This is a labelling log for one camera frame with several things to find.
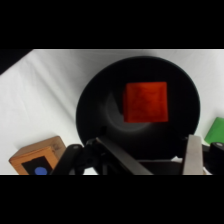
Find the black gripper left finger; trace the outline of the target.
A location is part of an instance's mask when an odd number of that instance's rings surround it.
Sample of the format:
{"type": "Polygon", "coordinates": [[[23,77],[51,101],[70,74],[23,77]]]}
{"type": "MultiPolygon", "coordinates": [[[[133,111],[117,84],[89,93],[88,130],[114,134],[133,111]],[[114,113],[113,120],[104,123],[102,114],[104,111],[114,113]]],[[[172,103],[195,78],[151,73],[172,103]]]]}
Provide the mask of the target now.
{"type": "Polygon", "coordinates": [[[68,146],[51,175],[83,175],[89,168],[98,175],[151,175],[148,169],[105,136],[91,139],[84,146],[68,146]]]}

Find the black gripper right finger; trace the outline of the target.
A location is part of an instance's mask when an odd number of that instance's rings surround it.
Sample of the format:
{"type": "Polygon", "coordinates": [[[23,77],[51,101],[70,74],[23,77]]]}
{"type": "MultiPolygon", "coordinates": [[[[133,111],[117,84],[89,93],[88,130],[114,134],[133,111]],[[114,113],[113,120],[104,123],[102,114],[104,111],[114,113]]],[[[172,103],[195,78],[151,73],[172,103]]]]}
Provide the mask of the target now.
{"type": "Polygon", "coordinates": [[[190,135],[182,162],[183,175],[202,175],[206,168],[213,175],[224,175],[224,143],[201,143],[199,136],[190,135]]]}

